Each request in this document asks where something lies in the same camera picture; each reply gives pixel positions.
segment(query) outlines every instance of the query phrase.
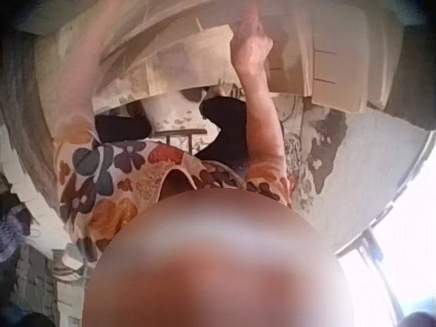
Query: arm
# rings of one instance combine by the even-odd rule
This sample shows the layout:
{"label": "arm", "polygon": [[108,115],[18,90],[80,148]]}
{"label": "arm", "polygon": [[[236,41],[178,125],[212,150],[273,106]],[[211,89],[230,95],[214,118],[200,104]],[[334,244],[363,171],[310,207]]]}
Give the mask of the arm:
{"label": "arm", "polygon": [[252,3],[231,43],[232,63],[247,98],[249,164],[268,162],[284,171],[285,146],[264,68],[272,47]]}
{"label": "arm", "polygon": [[61,117],[78,113],[93,119],[92,95],[99,74],[100,56],[121,0],[101,0],[68,54],[60,77]]}

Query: floral shirt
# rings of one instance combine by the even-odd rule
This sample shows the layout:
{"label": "floral shirt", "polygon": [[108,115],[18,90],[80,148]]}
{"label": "floral shirt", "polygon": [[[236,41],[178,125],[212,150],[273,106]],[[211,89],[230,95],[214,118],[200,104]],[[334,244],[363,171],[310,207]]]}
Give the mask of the floral shirt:
{"label": "floral shirt", "polygon": [[120,229],[159,201],[167,175],[182,172],[192,189],[244,189],[290,205],[285,171],[270,163],[250,167],[243,180],[226,166],[200,161],[147,140],[102,144],[94,124],[78,116],[54,139],[60,216],[88,262],[96,262]]}

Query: hand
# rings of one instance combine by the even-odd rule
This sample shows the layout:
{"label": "hand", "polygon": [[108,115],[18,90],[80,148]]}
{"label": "hand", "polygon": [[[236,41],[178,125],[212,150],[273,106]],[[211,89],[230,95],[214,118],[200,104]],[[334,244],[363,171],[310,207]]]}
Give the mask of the hand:
{"label": "hand", "polygon": [[265,34],[259,19],[258,7],[251,2],[246,9],[239,29],[230,42],[232,64],[240,79],[265,74],[265,60],[273,41]]}

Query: black pants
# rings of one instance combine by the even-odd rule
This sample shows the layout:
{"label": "black pants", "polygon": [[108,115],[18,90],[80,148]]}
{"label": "black pants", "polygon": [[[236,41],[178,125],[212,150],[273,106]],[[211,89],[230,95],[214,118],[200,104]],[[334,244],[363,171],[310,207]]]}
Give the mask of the black pants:
{"label": "black pants", "polygon": [[[248,166],[246,103],[232,97],[214,97],[200,104],[200,112],[221,131],[196,157],[221,162],[244,176]],[[152,132],[149,121],[143,116],[96,116],[95,128],[105,143],[144,139]]]}

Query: forearm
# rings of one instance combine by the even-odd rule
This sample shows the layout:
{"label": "forearm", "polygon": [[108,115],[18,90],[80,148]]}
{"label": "forearm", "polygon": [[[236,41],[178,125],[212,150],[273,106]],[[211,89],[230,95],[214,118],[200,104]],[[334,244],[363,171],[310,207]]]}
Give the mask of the forearm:
{"label": "forearm", "polygon": [[242,77],[247,98],[247,146],[250,164],[273,161],[285,169],[283,134],[266,74]]}
{"label": "forearm", "polygon": [[121,1],[101,0],[95,15],[90,17],[67,55],[60,77],[63,114],[74,110],[93,115],[92,96],[99,74],[102,48],[120,3]]}

